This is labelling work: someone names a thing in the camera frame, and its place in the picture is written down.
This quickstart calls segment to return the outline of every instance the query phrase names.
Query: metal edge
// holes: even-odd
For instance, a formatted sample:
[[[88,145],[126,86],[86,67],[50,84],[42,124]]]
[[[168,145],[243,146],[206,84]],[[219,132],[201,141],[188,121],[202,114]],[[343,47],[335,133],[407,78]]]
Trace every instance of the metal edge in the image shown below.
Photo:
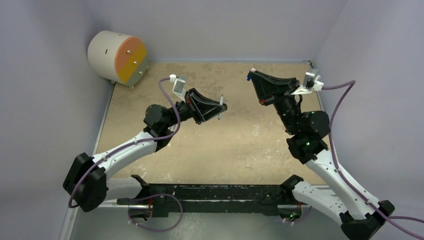
[[[94,149],[93,149],[93,155],[96,154],[97,148],[99,146],[100,136],[102,135],[103,126],[105,125],[106,116],[108,115],[109,106],[111,105],[112,95],[114,94],[115,87],[113,87],[112,91],[110,92],[106,108],[104,110],[103,118],[101,119],[100,128],[97,133],[97,138],[95,140]],[[78,207],[76,208],[67,208],[65,220],[62,226],[62,230],[60,232],[59,240],[70,240],[72,230],[74,228],[75,219],[77,218],[78,213]]]
[[[149,209],[149,206],[148,205],[142,205],[142,204],[140,204],[140,205],[131,205],[131,206],[130,205],[118,205],[117,204],[117,200],[114,199],[114,200],[107,200],[107,201],[102,202],[97,208]]]

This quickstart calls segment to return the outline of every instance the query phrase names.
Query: tan surface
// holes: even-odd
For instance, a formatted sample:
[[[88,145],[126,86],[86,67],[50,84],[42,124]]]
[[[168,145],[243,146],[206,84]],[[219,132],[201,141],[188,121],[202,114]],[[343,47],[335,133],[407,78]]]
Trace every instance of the tan surface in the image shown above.
[[[130,164],[114,178],[138,174],[148,183],[281,184],[296,174],[311,184],[324,184],[291,156],[286,143],[289,135],[274,107],[258,103],[253,84],[246,81],[252,67],[300,81],[309,69],[308,64],[282,63],[152,63],[133,90],[116,84],[99,153],[142,131],[150,104],[170,106],[157,85],[170,74],[186,76],[185,89],[196,88],[205,97],[219,101],[223,94],[228,110],[221,120],[211,119],[201,125],[192,119],[183,122],[167,147]],[[163,86],[171,95],[171,83],[164,82]],[[171,98],[179,101],[175,95]],[[303,97],[302,111],[319,109],[315,93]]]

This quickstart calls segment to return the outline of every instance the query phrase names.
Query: white wall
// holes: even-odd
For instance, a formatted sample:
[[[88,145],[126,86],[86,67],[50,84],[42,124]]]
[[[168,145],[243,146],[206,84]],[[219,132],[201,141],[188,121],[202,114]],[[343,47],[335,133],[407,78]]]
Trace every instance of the white wall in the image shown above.
[[[322,80],[356,80],[335,119],[345,168],[395,215],[424,218],[424,1],[349,0],[315,59]],[[343,92],[323,91],[332,112]],[[398,222],[424,235],[422,226]],[[375,239],[414,239],[389,224]]]
[[[57,240],[74,157],[91,153],[110,84],[90,68],[83,0],[0,3],[0,239]]]
[[[102,29],[156,61],[307,61],[347,0],[86,0]]]

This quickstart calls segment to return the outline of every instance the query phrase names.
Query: white cable clip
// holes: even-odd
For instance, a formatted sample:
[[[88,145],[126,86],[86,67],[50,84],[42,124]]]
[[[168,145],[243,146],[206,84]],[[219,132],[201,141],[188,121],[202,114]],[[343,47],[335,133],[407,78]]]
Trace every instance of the white cable clip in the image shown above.
[[[320,81],[321,75],[317,69],[309,69],[305,73],[303,84],[290,95],[310,94],[313,91],[319,92],[323,89],[324,83]]]
[[[171,83],[175,83],[176,80],[177,80],[177,75],[175,75],[175,74],[169,75],[169,81]]]

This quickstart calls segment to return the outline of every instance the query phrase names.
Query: metal frame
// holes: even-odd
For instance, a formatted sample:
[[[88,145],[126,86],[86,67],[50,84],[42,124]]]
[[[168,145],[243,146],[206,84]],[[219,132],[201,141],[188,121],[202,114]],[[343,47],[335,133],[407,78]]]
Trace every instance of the metal frame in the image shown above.
[[[114,93],[114,90],[115,90],[115,86],[113,87],[113,90],[111,91],[111,93],[110,93],[110,95],[108,96],[108,99],[107,99],[107,104],[106,104],[106,108],[105,108],[105,111],[104,111],[104,115],[103,115],[103,118],[101,120],[100,128],[99,128],[97,138],[96,138],[96,141],[95,141],[95,144],[94,144],[93,155],[96,154],[96,152],[97,152],[100,137],[101,137],[101,134],[102,134],[103,127],[105,125],[106,116],[108,114],[108,110],[109,110],[109,106],[111,104],[112,95]],[[321,101],[320,93],[316,92],[316,94],[317,94],[317,97],[318,97],[318,102],[319,102],[320,108],[321,108],[322,111],[324,111],[324,106],[323,106],[322,101]],[[314,187],[318,188],[322,191],[326,191],[328,194],[330,194],[332,196],[336,196],[336,194],[327,185],[314,185]],[[98,208],[107,208],[107,209],[108,208],[129,208],[129,207],[131,207],[132,209],[148,209],[147,205],[131,205],[131,206],[125,205],[125,204],[122,205],[122,204],[117,204],[116,200],[108,200],[108,201],[105,201],[98,206]],[[278,206],[279,209],[292,209],[294,207],[295,207],[294,205],[279,205]],[[78,207],[67,209],[66,216],[65,216],[65,219],[64,219],[64,223],[63,223],[63,226],[62,226],[62,230],[60,232],[59,240],[70,240],[71,239],[75,219],[77,217],[78,212],[79,212]]]
[[[104,110],[103,118],[100,122],[100,128],[98,129],[97,138],[95,139],[94,143],[94,149],[93,149],[93,155],[96,154],[97,148],[99,146],[100,136],[102,135],[103,126],[105,125],[106,116],[108,115],[109,106],[111,105],[112,95],[114,94],[115,86],[113,86],[112,91],[110,92],[106,108]],[[78,214],[78,207],[76,208],[69,208],[66,211],[65,220],[62,226],[62,231],[60,232],[59,240],[69,240],[71,239],[72,230],[74,228],[75,219],[77,218]]]

